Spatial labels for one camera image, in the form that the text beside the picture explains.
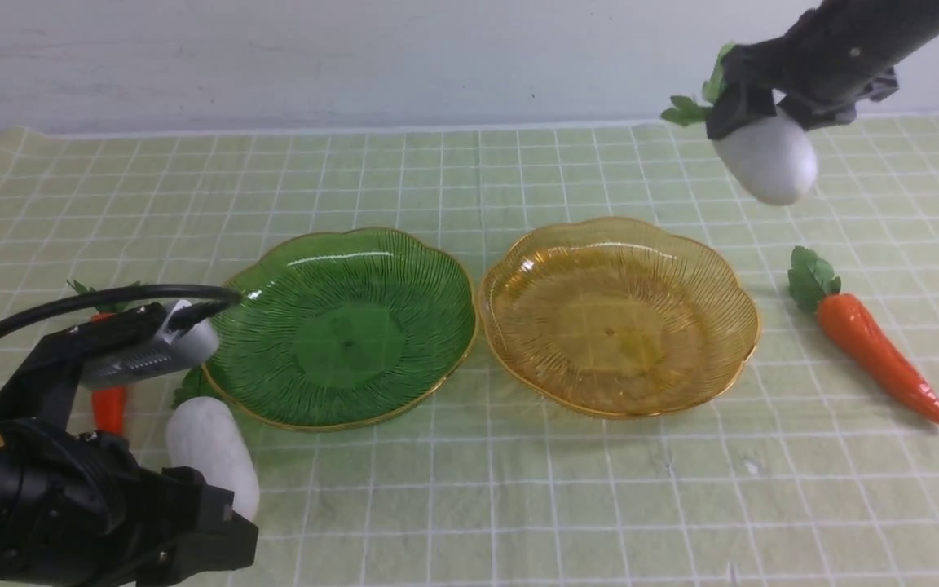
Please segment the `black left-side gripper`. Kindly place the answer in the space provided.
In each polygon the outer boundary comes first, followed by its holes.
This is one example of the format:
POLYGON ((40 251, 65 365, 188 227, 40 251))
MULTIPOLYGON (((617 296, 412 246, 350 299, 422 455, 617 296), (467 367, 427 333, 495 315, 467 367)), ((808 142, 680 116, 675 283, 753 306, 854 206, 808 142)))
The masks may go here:
POLYGON ((187 466, 141 467, 122 439, 0 426, 0 582, 174 586, 256 561, 232 491, 187 466))

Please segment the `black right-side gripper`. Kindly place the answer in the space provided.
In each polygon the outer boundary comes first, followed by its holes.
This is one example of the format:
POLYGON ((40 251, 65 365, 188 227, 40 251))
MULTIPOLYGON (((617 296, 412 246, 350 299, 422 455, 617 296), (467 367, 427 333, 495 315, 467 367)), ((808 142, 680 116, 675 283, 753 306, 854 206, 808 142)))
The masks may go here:
POLYGON ((707 137, 730 137, 778 115, 802 130, 846 126, 857 105, 897 93, 893 68, 939 36, 939 1, 823 1, 780 38, 730 46, 718 60, 721 89, 707 137))

